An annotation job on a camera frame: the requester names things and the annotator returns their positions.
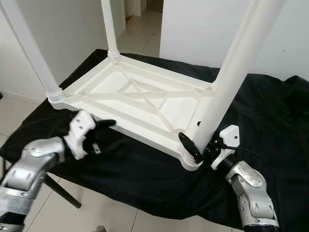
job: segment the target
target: black tablecloth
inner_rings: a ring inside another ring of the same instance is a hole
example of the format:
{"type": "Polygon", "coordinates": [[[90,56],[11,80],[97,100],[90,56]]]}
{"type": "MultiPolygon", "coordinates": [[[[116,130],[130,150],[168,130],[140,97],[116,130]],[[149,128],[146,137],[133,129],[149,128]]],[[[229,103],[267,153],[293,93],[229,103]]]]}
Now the black tablecloth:
{"type": "MultiPolygon", "coordinates": [[[[106,58],[96,50],[62,84],[66,88],[106,58]]],[[[197,79],[213,82],[219,69],[150,58],[126,56],[197,79]]],[[[67,134],[74,117],[55,110],[45,100],[11,135],[0,155],[11,162],[35,139],[67,134]]],[[[259,153],[270,165],[249,153],[237,152],[267,180],[281,226],[286,232],[308,231],[309,226],[309,82],[293,76],[276,78],[249,74],[222,124],[239,125],[242,147],[259,153]]],[[[237,199],[231,186],[204,163],[186,171],[180,162],[112,129],[100,133],[105,154],[68,161],[51,172],[115,200],[165,218],[193,215],[226,226],[240,227],[237,199]]]]}

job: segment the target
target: black cable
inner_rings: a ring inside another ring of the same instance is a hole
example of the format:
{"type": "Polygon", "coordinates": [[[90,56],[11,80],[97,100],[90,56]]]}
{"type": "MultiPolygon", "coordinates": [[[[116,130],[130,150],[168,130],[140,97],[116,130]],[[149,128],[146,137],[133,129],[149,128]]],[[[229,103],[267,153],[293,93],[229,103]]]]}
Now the black cable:
{"type": "Polygon", "coordinates": [[[271,166],[269,165],[269,163],[268,163],[261,155],[259,155],[259,154],[256,153],[255,151],[251,151],[251,150],[248,150],[248,149],[243,148],[243,147],[233,147],[233,146],[223,145],[222,148],[224,148],[224,149],[230,149],[230,150],[235,150],[235,151],[244,151],[244,152],[247,152],[247,153],[250,153],[250,154],[254,154],[254,155],[257,156],[258,158],[260,158],[260,160],[263,161],[264,164],[266,164],[266,166],[267,166],[268,169],[270,170],[270,173],[271,173],[271,175],[272,175],[272,178],[274,179],[274,182],[275,182],[275,188],[276,188],[276,193],[277,193],[277,198],[278,198],[277,208],[278,208],[278,213],[279,213],[280,222],[282,223],[281,195],[280,195],[280,192],[279,192],[279,185],[278,185],[278,182],[277,182],[277,180],[276,180],[275,174],[274,174],[274,172],[272,171],[272,168],[271,168],[271,166]]]}

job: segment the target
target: tiled floor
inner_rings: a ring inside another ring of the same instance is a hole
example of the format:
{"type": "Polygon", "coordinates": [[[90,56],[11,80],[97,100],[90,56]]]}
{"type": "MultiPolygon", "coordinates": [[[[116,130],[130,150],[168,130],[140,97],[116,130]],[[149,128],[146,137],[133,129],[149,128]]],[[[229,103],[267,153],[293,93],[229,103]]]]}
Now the tiled floor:
{"type": "Polygon", "coordinates": [[[151,11],[130,18],[117,39],[120,52],[159,57],[161,22],[162,13],[151,11]]]}
{"type": "MultiPolygon", "coordinates": [[[[158,57],[161,19],[162,14],[157,12],[132,17],[127,22],[127,31],[118,38],[120,51],[158,57]]],[[[7,96],[0,100],[0,146],[37,105],[7,96]]],[[[26,219],[24,231],[92,232],[98,225],[104,225],[108,232],[239,232],[198,216],[185,220],[155,217],[55,175],[52,178],[80,200],[82,207],[74,208],[43,185],[26,219]]]]}

